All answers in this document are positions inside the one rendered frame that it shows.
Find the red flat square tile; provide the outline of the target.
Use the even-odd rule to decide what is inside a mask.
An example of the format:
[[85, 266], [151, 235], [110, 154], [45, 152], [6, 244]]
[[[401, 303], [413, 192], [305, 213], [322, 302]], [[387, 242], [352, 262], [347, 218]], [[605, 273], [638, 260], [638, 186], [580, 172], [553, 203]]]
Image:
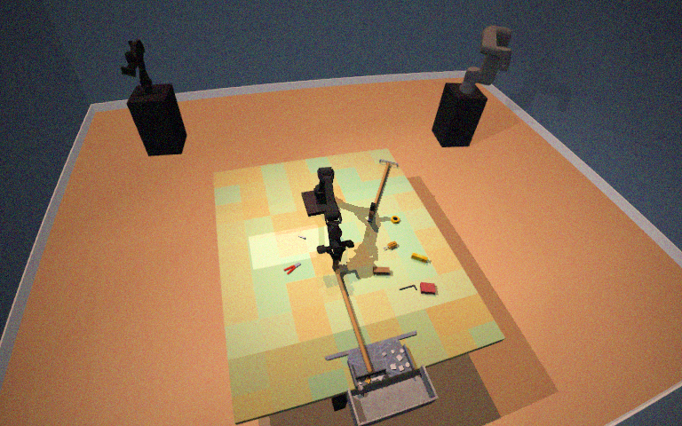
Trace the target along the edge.
[[435, 283], [421, 282], [420, 283], [421, 294], [434, 295], [435, 294], [434, 284]]

